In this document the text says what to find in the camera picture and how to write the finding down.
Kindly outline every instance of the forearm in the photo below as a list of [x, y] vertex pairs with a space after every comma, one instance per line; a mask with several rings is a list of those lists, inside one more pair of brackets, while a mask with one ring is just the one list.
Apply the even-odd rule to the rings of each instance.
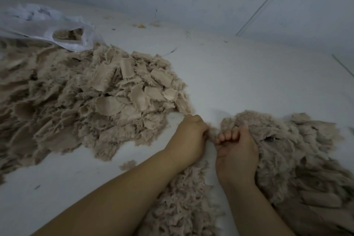
[[295, 236], [255, 185], [224, 191], [240, 236]]
[[131, 235], [177, 173], [168, 154], [160, 151], [69, 207], [34, 236]]

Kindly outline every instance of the white plastic bag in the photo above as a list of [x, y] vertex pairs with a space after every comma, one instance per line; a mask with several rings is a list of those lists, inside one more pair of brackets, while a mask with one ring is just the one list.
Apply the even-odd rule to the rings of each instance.
[[[77, 28], [83, 30], [81, 41], [53, 38], [57, 30]], [[36, 4], [26, 4], [24, 7], [19, 4], [17, 8], [9, 8], [0, 14], [0, 37], [39, 39], [71, 51], [92, 49], [95, 42], [104, 43], [94, 28], [82, 16], [66, 16], [58, 10]]]

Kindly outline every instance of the hand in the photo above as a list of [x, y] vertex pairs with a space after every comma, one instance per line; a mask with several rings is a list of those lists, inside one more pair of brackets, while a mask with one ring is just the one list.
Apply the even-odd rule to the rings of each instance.
[[220, 133], [215, 139], [218, 152], [216, 173], [225, 187], [245, 188], [254, 185], [258, 165], [258, 147], [247, 125]]
[[179, 124], [175, 134], [164, 151], [176, 163], [177, 170], [183, 171], [195, 163], [203, 154], [208, 125], [199, 115], [187, 115]]

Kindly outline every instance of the white floor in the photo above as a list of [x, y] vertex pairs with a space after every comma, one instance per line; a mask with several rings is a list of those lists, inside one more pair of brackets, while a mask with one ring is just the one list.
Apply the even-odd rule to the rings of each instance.
[[[314, 119], [338, 123], [346, 142], [334, 157], [354, 171], [354, 78], [330, 56], [265, 44], [237, 37], [220, 37], [181, 29], [171, 23], [149, 25], [110, 10], [56, 0], [0, 0], [2, 8], [18, 2], [41, 3], [68, 15], [93, 22], [107, 43], [133, 50], [166, 55], [174, 71], [188, 85], [190, 100], [206, 122], [246, 109], [284, 117], [306, 112]], [[146, 29], [133, 27], [143, 23]], [[7, 175], [0, 186], [2, 235], [27, 236], [65, 208], [119, 175], [129, 159], [142, 162], [162, 149], [182, 117], [169, 115], [170, 127], [151, 147], [125, 144], [111, 162], [94, 159], [86, 148], [66, 155], [51, 154], [40, 165]], [[207, 183], [215, 185], [211, 199], [226, 212], [218, 220], [220, 235], [235, 235], [236, 228], [214, 170], [215, 150], [207, 145], [210, 161]]]

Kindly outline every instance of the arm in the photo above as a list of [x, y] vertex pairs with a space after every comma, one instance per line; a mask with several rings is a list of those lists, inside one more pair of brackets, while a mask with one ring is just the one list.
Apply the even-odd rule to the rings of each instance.
[[164, 150], [94, 190], [32, 236], [131, 235], [170, 180], [201, 157], [207, 129], [200, 116], [186, 116]]
[[241, 236], [295, 236], [254, 183], [258, 147], [248, 126], [225, 131], [215, 140], [216, 171]]

